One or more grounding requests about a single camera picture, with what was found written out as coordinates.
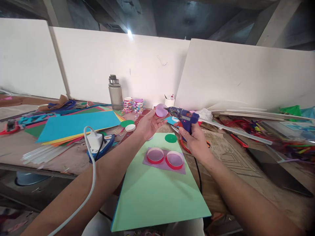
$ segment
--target white wall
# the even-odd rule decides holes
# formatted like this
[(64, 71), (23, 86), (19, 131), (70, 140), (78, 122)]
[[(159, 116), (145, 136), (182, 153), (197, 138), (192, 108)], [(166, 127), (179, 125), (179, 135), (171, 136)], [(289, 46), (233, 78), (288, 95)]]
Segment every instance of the white wall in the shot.
[(315, 92), (314, 88), (311, 90), (307, 91), (303, 95), (300, 95), (298, 97), (293, 98), (290, 101), (285, 102), (282, 104), (280, 107), (292, 107), (299, 105), (300, 109), (305, 109), (309, 107), (314, 107), (315, 106)]
[(49, 98), (66, 94), (46, 21), (0, 18), (0, 87)]
[(110, 74), (119, 79), (123, 97), (143, 98), (149, 108), (164, 103), (164, 94), (176, 94), (190, 41), (58, 27), (53, 31), (74, 99), (110, 103)]
[(176, 106), (229, 100), (274, 109), (315, 88), (315, 52), (192, 39)]

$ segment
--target left hand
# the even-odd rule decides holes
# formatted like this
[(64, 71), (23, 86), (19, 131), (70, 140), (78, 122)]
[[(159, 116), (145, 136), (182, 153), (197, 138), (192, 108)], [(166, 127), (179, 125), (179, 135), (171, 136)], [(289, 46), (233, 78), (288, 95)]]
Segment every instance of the left hand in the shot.
[(158, 118), (155, 115), (155, 110), (152, 109), (146, 114), (138, 123), (135, 133), (140, 135), (145, 141), (149, 140), (162, 125), (167, 123), (166, 119), (170, 114), (167, 114), (164, 118)]

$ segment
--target water bottle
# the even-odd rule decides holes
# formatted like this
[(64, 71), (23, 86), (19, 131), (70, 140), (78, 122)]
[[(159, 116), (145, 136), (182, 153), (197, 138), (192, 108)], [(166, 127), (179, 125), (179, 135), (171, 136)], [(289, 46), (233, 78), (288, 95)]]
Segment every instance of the water bottle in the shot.
[(109, 94), (111, 96), (113, 110), (122, 110), (122, 92), (119, 80), (116, 79), (116, 75), (110, 75), (108, 84)]

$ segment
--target blue paper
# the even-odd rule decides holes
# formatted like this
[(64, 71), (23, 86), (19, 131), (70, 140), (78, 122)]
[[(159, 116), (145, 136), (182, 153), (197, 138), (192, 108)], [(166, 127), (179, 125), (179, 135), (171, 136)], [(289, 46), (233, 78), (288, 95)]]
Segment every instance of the blue paper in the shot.
[(172, 117), (173, 116), (169, 116), (169, 117), (167, 117), (165, 120), (167, 120), (167, 122), (169, 123), (169, 124), (171, 124), (171, 125), (174, 125), (176, 122), (178, 122), (178, 121), (173, 121), (172, 120)]
[(120, 125), (120, 121), (113, 111), (51, 117), (48, 119), (37, 143), (82, 134), (86, 126), (91, 126), (94, 130), (97, 130), (117, 125)]

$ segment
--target power cord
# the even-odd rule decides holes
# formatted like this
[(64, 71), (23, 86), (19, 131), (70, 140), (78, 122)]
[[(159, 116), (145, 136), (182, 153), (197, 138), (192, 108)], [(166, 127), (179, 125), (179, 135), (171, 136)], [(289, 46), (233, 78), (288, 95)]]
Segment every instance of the power cord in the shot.
[(112, 219), (109, 215), (107, 215), (106, 213), (104, 213), (103, 211), (98, 210), (98, 212), (101, 213), (103, 216), (105, 216), (105, 217), (106, 217), (107, 219), (109, 219), (110, 221), (113, 221), (113, 219)]
[(197, 170), (198, 170), (198, 175), (199, 175), (199, 185), (200, 185), (200, 193), (202, 194), (202, 181), (201, 181), (201, 175), (200, 175), (200, 171), (199, 171), (199, 166), (197, 163), (197, 159), (194, 157), (195, 162), (196, 162), (196, 166), (197, 166)]
[(86, 129), (87, 128), (90, 128), (91, 129), (91, 132), (95, 132), (90, 126), (86, 126), (84, 128), (84, 139), (85, 139), (85, 143), (86, 143), (86, 146), (88, 147), (88, 152), (89, 152), (89, 155), (91, 157), (91, 160), (92, 160), (92, 165), (93, 165), (93, 177), (92, 177), (92, 187), (91, 187), (91, 190), (88, 194), (88, 196), (86, 197), (86, 199), (84, 200), (84, 202), (81, 204), (81, 206), (79, 206), (79, 208), (71, 215), (69, 216), (68, 219), (66, 219), (64, 221), (64, 223), (62, 223), (57, 229), (55, 229), (53, 232), (51, 232), (48, 236), (54, 236), (56, 233), (58, 233), (67, 223), (69, 223), (70, 220), (72, 220), (72, 218), (84, 207), (84, 205), (87, 203), (87, 201), (90, 199), (92, 193), (93, 193), (93, 190), (94, 190), (94, 187), (95, 187), (95, 179), (96, 179), (96, 167), (95, 167), (95, 160), (93, 158), (93, 155), (92, 155), (92, 151), (91, 151), (91, 146), (90, 146), (90, 143), (88, 141), (88, 138), (87, 138), (87, 135), (86, 135)]

